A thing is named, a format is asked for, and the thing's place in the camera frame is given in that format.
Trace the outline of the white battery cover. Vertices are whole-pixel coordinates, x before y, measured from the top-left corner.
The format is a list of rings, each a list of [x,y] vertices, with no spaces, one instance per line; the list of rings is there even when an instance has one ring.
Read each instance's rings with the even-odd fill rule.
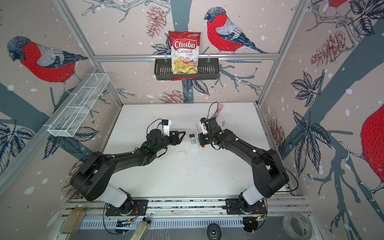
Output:
[[[186,151],[178,151],[177,155],[179,158],[184,158],[187,156],[187,153],[186,153]]]

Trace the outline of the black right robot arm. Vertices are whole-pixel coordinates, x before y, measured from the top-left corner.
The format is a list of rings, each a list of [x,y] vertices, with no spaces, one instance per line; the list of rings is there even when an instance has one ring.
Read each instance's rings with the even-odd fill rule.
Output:
[[[232,152],[252,168],[253,184],[243,191],[239,199],[247,205],[254,205],[265,198],[270,198],[289,182],[288,171],[284,168],[279,154],[257,148],[228,129],[222,130],[216,118],[201,118],[202,132],[199,134],[201,147],[216,145],[220,149]]]

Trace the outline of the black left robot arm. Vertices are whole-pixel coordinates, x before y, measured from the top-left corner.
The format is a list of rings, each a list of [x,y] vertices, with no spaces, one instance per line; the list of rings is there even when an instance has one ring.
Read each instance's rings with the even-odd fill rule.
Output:
[[[87,201],[102,201],[115,208],[121,208],[132,201],[124,190],[113,186],[110,179],[119,171],[149,165],[158,156],[157,153],[168,150],[168,146],[179,145],[185,131],[170,131],[164,135],[159,129],[153,129],[146,135],[141,147],[122,154],[103,154],[94,152],[72,176],[70,184]]]

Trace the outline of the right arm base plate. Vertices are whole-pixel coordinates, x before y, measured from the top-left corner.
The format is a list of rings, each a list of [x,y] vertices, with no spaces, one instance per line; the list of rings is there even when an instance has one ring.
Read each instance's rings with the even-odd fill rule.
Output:
[[[243,199],[225,199],[223,207],[228,215],[266,215],[267,207],[264,200],[249,205]]]

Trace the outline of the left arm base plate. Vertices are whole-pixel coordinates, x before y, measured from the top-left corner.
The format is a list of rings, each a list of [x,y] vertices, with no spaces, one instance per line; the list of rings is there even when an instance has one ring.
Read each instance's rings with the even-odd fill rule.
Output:
[[[145,216],[148,208],[148,203],[148,200],[131,200],[127,201],[119,208],[107,204],[105,215],[107,217],[131,216],[132,218],[136,216]]]

